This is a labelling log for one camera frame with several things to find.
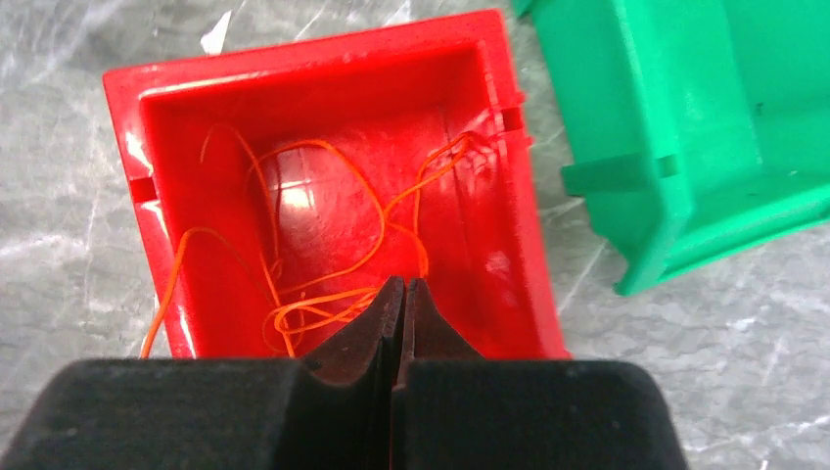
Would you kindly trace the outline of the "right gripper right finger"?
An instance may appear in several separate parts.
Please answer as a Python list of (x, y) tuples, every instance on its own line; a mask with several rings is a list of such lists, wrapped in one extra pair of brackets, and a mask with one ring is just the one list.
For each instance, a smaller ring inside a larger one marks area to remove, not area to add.
[(618, 360), (488, 360), (422, 279), (401, 314), (394, 469), (684, 469), (669, 405)]

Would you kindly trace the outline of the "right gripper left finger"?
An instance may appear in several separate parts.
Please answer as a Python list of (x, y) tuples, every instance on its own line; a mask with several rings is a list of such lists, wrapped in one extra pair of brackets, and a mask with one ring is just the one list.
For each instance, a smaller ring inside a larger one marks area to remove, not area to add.
[(295, 359), (77, 361), (44, 388), (5, 469), (386, 469), (405, 284)]

